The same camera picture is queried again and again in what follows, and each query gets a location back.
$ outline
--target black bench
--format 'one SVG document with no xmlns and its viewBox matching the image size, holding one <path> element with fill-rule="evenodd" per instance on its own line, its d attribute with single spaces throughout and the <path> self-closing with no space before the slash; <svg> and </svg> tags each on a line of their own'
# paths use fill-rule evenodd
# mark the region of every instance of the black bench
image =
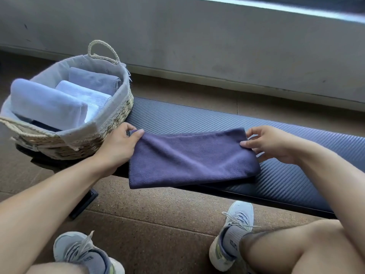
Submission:
<svg viewBox="0 0 365 274">
<path fill-rule="evenodd" d="M 236 127 L 244 127 L 247 130 L 254 126 L 272 125 L 317 142 L 365 171 L 365 138 L 354 135 L 333 133 L 138 97 L 135 98 L 133 109 L 126 121 L 137 128 L 143 128 L 147 132 L 155 134 L 198 133 Z M 39 152 L 33 152 L 20 146 L 17 146 L 17 148 L 26 155 L 31 156 L 31 162 L 34 164 L 54 171 L 62 170 L 78 162 L 78 160 L 53 160 Z M 270 159 L 261 164 L 261 169 L 261 174 L 253 179 L 184 186 L 180 189 L 248 201 L 314 216 L 335 218 L 327 202 L 320 196 L 298 166 L 283 164 L 276 159 Z M 118 168 L 114 175 L 128 178 L 128 165 L 125 164 Z M 75 218 L 96 196 L 95 191 L 89 192 L 70 216 Z"/>
</svg>

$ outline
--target woven basket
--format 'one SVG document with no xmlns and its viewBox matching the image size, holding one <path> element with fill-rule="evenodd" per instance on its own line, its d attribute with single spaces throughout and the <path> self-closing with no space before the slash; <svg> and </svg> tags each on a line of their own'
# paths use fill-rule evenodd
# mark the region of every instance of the woven basket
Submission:
<svg viewBox="0 0 365 274">
<path fill-rule="evenodd" d="M 108 47 L 116 59 L 91 54 L 94 44 Z M 55 88 L 61 80 L 68 79 L 70 67 L 77 67 L 98 73 L 118 76 L 123 84 L 100 110 L 92 121 L 67 131 L 52 132 L 18 119 L 9 117 L 11 108 L 10 96 L 4 102 L 0 114 L 3 123 L 15 136 L 12 139 L 33 151 L 41 152 L 53 159 L 74 160 L 93 155 L 103 143 L 104 138 L 127 118 L 133 106 L 133 95 L 130 91 L 130 73 L 122 64 L 114 49 L 103 41 L 90 43 L 87 55 L 76 56 L 57 62 L 38 74 L 31 81 Z"/>
</svg>

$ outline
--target shoe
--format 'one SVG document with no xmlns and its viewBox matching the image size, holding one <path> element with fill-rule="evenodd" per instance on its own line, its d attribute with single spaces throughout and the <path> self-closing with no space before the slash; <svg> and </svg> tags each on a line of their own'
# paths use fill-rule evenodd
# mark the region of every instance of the shoe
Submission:
<svg viewBox="0 0 365 274">
<path fill-rule="evenodd" d="M 61 234 L 53 244 L 53 257 L 56 262 L 70 262 L 78 264 L 92 265 L 91 260 L 98 258 L 98 262 L 94 262 L 94 273 L 103 274 L 125 274 L 122 264 L 113 258 L 108 257 L 107 253 L 97 248 L 90 235 L 85 235 L 80 232 L 67 232 Z"/>
<path fill-rule="evenodd" d="M 230 206 L 227 212 L 222 212 L 222 214 L 227 217 L 226 223 L 210 245 L 209 259 L 217 270 L 225 272 L 232 267 L 237 259 L 223 249 L 222 240 L 228 228 L 232 225 L 237 225 L 246 230 L 247 233 L 250 233 L 252 228 L 256 226 L 253 226 L 253 207 L 251 203 L 236 201 Z"/>
</svg>

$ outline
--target person's left arm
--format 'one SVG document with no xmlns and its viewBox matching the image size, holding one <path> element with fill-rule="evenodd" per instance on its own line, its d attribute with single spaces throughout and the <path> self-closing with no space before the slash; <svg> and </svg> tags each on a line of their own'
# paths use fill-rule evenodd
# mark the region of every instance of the person's left arm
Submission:
<svg viewBox="0 0 365 274">
<path fill-rule="evenodd" d="M 101 178 L 114 173 L 134 152 L 143 130 L 123 123 L 98 152 L 0 203 L 2 272 L 25 273 L 70 212 Z"/>
</svg>

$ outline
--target forearm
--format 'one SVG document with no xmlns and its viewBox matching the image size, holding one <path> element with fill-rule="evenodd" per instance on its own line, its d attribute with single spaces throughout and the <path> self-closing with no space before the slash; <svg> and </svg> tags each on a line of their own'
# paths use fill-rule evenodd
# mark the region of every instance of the forearm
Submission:
<svg viewBox="0 0 365 274">
<path fill-rule="evenodd" d="M 365 257 L 365 173 L 336 153 L 308 143 L 298 165 L 330 204 L 347 235 Z"/>
<path fill-rule="evenodd" d="M 68 214 L 101 178 L 99 169 L 91 157 L 0 203 L 0 265 L 4 273 L 24 273 L 32 265 Z"/>
</svg>

